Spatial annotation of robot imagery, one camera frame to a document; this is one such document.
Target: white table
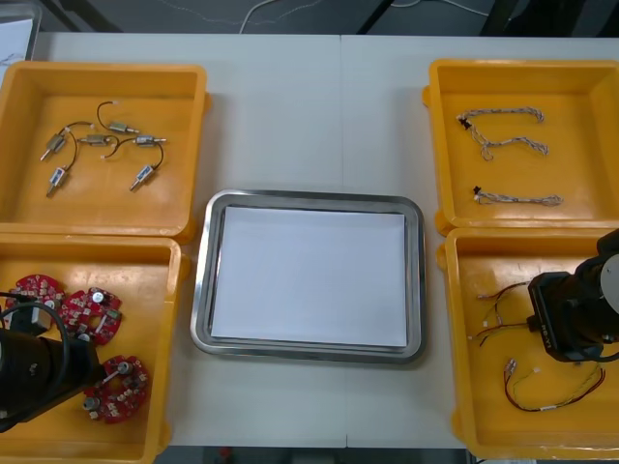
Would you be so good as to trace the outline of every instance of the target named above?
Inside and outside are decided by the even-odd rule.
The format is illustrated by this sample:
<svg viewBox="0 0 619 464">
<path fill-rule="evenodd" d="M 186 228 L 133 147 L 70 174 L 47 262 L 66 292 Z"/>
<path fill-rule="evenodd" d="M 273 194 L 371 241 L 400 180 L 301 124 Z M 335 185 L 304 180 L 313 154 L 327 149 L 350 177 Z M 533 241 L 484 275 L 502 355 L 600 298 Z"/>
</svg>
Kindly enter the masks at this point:
<svg viewBox="0 0 619 464">
<path fill-rule="evenodd" d="M 172 445 L 459 448 L 436 184 L 421 90 L 442 57 L 619 59 L 619 40 L 41 34 L 54 61 L 195 63 L 209 75 L 195 210 L 224 188 L 407 196 L 426 216 L 428 344 L 408 366 L 230 359 L 193 347 L 183 290 Z M 195 246 L 188 249 L 195 257 Z"/>
</svg>

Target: wire harness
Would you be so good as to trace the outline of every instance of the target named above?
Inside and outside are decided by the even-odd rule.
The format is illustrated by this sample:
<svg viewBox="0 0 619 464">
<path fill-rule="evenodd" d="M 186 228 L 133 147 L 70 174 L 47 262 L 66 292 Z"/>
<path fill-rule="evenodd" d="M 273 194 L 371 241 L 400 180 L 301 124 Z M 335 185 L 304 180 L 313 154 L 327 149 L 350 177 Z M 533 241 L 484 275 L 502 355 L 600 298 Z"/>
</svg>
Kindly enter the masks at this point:
<svg viewBox="0 0 619 464">
<path fill-rule="evenodd" d="M 473 188 L 473 199 L 480 205 L 493 205 L 496 203 L 531 203 L 541 206 L 559 206 L 564 201 L 563 197 L 559 195 L 541 197 L 512 196 L 484 191 L 479 186 Z"/>
<path fill-rule="evenodd" d="M 471 122 L 471 119 L 484 114 L 530 114 L 534 116 L 538 123 L 544 121 L 544 113 L 537 108 L 531 106 L 524 106 L 522 108 L 485 108 L 485 109 L 471 109 L 465 111 L 456 116 L 457 121 L 467 130 L 471 132 L 471 137 L 477 143 L 482 146 L 482 158 L 486 161 L 494 160 L 494 154 L 490 151 L 490 148 L 502 147 L 505 145 L 511 145 L 514 143 L 525 143 L 533 150 L 540 152 L 542 155 L 548 155 L 548 146 L 542 142 L 536 142 L 529 137 L 519 136 L 508 138 L 502 141 L 491 141 L 482 135 L 477 127 Z"/>
<path fill-rule="evenodd" d="M 515 408 L 527 413 L 541 413 L 543 411 L 551 411 L 553 409 L 562 408 L 564 406 L 569 406 L 570 404 L 577 403 L 585 396 L 599 388 L 600 385 L 604 382 L 604 379 L 606 378 L 605 370 L 598 363 L 596 363 L 592 372 L 567 399 L 546 406 L 530 407 L 524 406 L 519 402 L 516 396 L 516 387 L 522 381 L 528 379 L 531 375 L 540 372 L 540 369 L 534 368 L 528 374 L 516 380 L 510 388 L 510 381 L 514 378 L 516 368 L 517 361 L 515 359 L 510 359 L 505 365 L 505 368 L 503 369 L 503 384 L 505 387 L 505 395 L 507 396 L 508 401 L 510 401 L 510 403 L 512 403 Z"/>
</svg>

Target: white cable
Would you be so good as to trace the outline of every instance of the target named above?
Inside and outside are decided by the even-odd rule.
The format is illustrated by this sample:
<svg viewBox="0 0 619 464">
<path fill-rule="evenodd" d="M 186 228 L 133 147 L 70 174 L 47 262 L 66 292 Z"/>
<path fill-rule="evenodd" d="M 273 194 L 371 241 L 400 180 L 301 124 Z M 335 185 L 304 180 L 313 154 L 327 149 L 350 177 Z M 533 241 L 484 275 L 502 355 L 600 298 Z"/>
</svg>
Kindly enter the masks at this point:
<svg viewBox="0 0 619 464">
<path fill-rule="evenodd" d="M 422 3 L 422 0 L 417 0 L 416 2 L 411 2 L 411 3 L 404 3 L 402 5 L 397 5 L 395 3 L 392 3 L 391 6 L 394 8 L 408 8 L 408 7 L 414 7 L 415 5 L 419 5 L 420 3 Z"/>
<path fill-rule="evenodd" d="M 265 5 L 269 5 L 270 3 L 277 2 L 277 1 L 278 0 L 264 0 L 264 2 L 260 2 L 257 5 L 254 5 L 253 7 L 251 7 L 251 9 L 248 11 L 248 13 L 245 16 L 245 19 L 243 19 L 243 23 L 241 24 L 241 29 L 239 29 L 239 34 L 243 34 L 243 31 L 245 30 L 245 26 L 250 20 L 251 15 L 253 15 L 253 12 L 255 12 L 258 8 L 264 7 Z"/>
<path fill-rule="evenodd" d="M 454 7 L 461 8 L 463 10 L 466 10 L 469 13 L 474 13 L 475 15 L 487 16 L 487 13 L 480 12 L 479 10 L 475 10 L 474 8 L 467 7 L 465 5 L 461 5 L 458 2 L 455 2 L 454 0 L 436 0 L 436 1 L 447 3 Z M 414 7 L 415 5 L 419 5 L 420 3 L 422 3 L 422 0 L 417 0 L 416 2 L 411 2 L 411 3 L 405 3 L 403 5 L 392 4 L 391 6 L 395 8 L 408 8 L 408 7 Z"/>
<path fill-rule="evenodd" d="M 448 3 L 449 5 L 453 5 L 454 7 L 461 8 L 463 10 L 466 10 L 469 13 L 474 13 L 475 15 L 480 15 L 480 16 L 486 16 L 487 17 L 487 13 L 480 12 L 479 10 L 475 10 L 474 8 L 471 8 L 471 7 L 466 7 L 464 5 L 460 5 L 459 3 L 455 2 L 454 0 L 438 0 L 438 1 L 439 2 L 443 2 L 443 3 Z"/>
</svg>

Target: white paper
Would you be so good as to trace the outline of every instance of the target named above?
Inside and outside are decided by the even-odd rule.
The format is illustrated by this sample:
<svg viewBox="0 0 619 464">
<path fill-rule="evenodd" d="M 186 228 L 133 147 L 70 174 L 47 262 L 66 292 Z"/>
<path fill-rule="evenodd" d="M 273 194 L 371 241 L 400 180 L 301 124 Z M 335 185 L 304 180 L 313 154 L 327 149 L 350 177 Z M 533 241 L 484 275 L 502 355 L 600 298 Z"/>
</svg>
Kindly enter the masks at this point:
<svg viewBox="0 0 619 464">
<path fill-rule="evenodd" d="M 32 19 L 0 24 L 0 84 L 7 67 L 26 58 L 32 33 Z"/>
<path fill-rule="evenodd" d="M 406 346 L 404 216 L 226 208 L 212 336 Z"/>
</svg>

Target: tray rim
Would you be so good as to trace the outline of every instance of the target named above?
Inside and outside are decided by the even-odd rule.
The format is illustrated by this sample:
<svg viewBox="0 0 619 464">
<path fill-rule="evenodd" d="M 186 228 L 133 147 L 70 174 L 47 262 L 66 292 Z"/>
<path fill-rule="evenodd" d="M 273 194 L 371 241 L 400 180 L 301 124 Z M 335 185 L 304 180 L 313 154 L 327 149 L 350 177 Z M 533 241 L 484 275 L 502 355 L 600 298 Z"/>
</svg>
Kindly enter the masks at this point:
<svg viewBox="0 0 619 464">
<path fill-rule="evenodd" d="M 436 221 L 439 233 L 447 235 L 458 227 L 536 227 L 536 228 L 619 228 L 619 218 L 612 219 L 518 219 L 518 218 L 482 218 L 462 217 L 456 214 L 452 191 L 452 175 L 447 149 L 447 136 L 444 127 L 444 115 L 441 106 L 441 88 L 439 69 L 453 68 L 579 68 L 579 69 L 614 69 L 619 71 L 619 61 L 614 60 L 501 60 L 501 59 L 451 59 L 442 58 L 433 61 L 428 70 L 429 85 L 422 91 L 422 100 L 429 110 L 434 163 L 438 190 L 439 209 Z"/>
<path fill-rule="evenodd" d="M 221 202 L 227 201 L 228 198 L 243 198 L 252 197 L 256 201 L 264 200 L 280 201 L 283 203 L 300 200 L 300 201 L 318 201 L 323 203 L 332 203 L 334 208 L 315 207 L 317 211 L 346 211 L 335 208 L 337 202 L 359 202 L 365 204 L 365 211 L 371 213 L 368 207 L 369 203 L 382 203 L 390 205 L 392 212 L 396 211 L 396 206 L 400 207 L 398 213 L 404 214 L 407 218 L 412 214 L 415 216 L 417 227 L 416 232 L 417 254 L 419 262 L 411 273 L 412 266 L 408 257 L 406 258 L 407 275 L 407 334 L 409 343 L 403 349 L 390 349 L 388 347 L 370 347 L 364 345 L 344 345 L 336 343 L 311 343 L 311 342 L 291 342 L 291 341 L 274 341 L 274 340 L 249 340 L 239 338 L 215 338 L 211 337 L 204 330 L 206 317 L 212 316 L 213 305 L 207 304 L 207 300 L 212 298 L 212 285 L 209 281 L 215 279 L 217 271 L 215 269 L 215 261 L 219 257 L 220 244 L 217 243 L 221 234 L 221 216 L 225 206 L 218 212 L 217 208 Z M 234 206 L 250 206 L 243 204 L 235 204 Z M 290 209 L 307 209 L 302 207 L 293 208 L 294 205 L 288 205 Z M 348 211 L 362 211 L 361 206 L 357 210 L 349 209 Z M 211 233 L 211 228 L 217 227 L 215 234 Z M 406 228 L 406 242 L 409 243 L 413 232 Z M 217 252 L 214 253 L 213 247 L 217 247 Z M 412 279 L 416 274 L 418 292 L 416 296 L 410 295 L 410 289 L 414 288 Z M 417 320 L 419 324 L 415 327 L 413 320 L 415 315 L 410 315 L 411 311 L 419 310 Z M 255 356 L 275 356 L 280 358 L 293 359 L 312 359 L 321 361 L 348 361 L 361 363 L 409 363 L 422 355 L 426 346 L 426 270 L 425 270 L 425 239 L 424 239 L 424 219 L 419 207 L 411 200 L 403 197 L 393 196 L 378 196 L 378 195 L 360 195 L 347 193 L 319 193 L 319 192 L 303 192 L 303 191 L 287 191 L 287 190 L 247 190 L 247 189 L 226 189 L 217 193 L 208 203 L 206 207 L 206 215 L 204 220 L 204 228 L 200 248 L 198 253 L 198 262 L 195 278 L 195 289 L 192 305 L 191 333 L 194 344 L 202 351 L 217 355 L 255 355 Z M 416 339 L 416 343 L 410 343 L 410 339 Z"/>
<path fill-rule="evenodd" d="M 142 65 L 126 63 L 69 63 L 45 61 L 20 61 L 10 65 L 5 73 L 3 84 L 0 87 L 0 122 L 11 120 L 8 114 L 7 101 L 14 86 L 16 75 L 20 70 L 53 71 L 53 72 L 98 72 L 98 73 L 194 73 L 196 77 L 192 97 L 191 124 L 188 127 L 186 155 L 188 155 L 188 172 L 191 172 L 191 185 L 187 189 L 181 205 L 184 208 L 182 221 L 174 226 L 92 226 L 92 225 L 58 225 L 41 224 L 37 222 L 2 222 L 0 233 L 26 234 L 82 234 L 82 235 L 113 235 L 113 236 L 142 236 L 142 237 L 169 237 L 182 243 L 191 239 L 192 205 L 195 195 L 195 179 L 197 164 L 200 158 L 199 145 L 202 137 L 203 114 L 211 105 L 211 99 L 206 91 L 207 73 L 198 65 Z"/>
<path fill-rule="evenodd" d="M 171 367 L 171 346 L 178 312 L 178 293 L 181 281 L 184 278 L 185 270 L 183 268 L 188 265 L 188 263 L 184 263 L 184 256 L 180 246 L 172 239 L 159 237 L 61 236 L 53 234 L 10 234 L 3 232 L 0 232 L 0 244 L 48 245 L 50 247 L 65 245 L 89 247 L 158 247 L 169 249 L 170 255 L 167 264 L 167 279 L 162 300 L 162 321 L 159 341 L 156 348 L 157 354 L 155 356 L 157 363 L 155 368 L 151 370 L 153 382 L 148 395 L 148 417 L 145 422 L 145 438 L 143 442 L 138 444 L 142 447 L 142 455 L 135 460 L 127 460 L 125 458 L 118 459 L 118 462 L 153 462 L 157 455 L 167 446 L 167 443 L 164 443 L 167 440 L 167 435 L 165 434 L 165 408 L 167 404 L 168 379 Z M 29 461 L 33 458 L 19 457 L 19 459 Z M 57 460 L 58 458 L 36 459 L 38 461 L 51 461 Z M 12 456 L 2 455 L 0 452 L 0 462 L 14 461 L 15 459 Z M 70 464 L 83 462 L 108 464 L 117 460 L 108 458 L 85 459 L 64 457 L 62 461 Z"/>
<path fill-rule="evenodd" d="M 477 438 L 478 426 L 473 408 L 468 338 L 461 329 L 464 327 L 462 300 L 459 297 L 460 276 L 458 267 L 457 241 L 470 238 L 535 239 L 535 238 L 573 238 L 597 241 L 608 233 L 604 228 L 538 228 L 521 229 L 516 227 L 458 228 L 452 230 L 445 242 L 436 251 L 438 266 L 445 277 L 447 311 L 450 319 L 451 350 L 453 360 L 456 407 L 452 414 L 451 426 L 454 434 L 477 457 L 484 459 L 617 459 L 616 449 L 594 449 L 571 447 L 570 440 L 563 446 L 534 445 L 487 445 Z"/>
</svg>

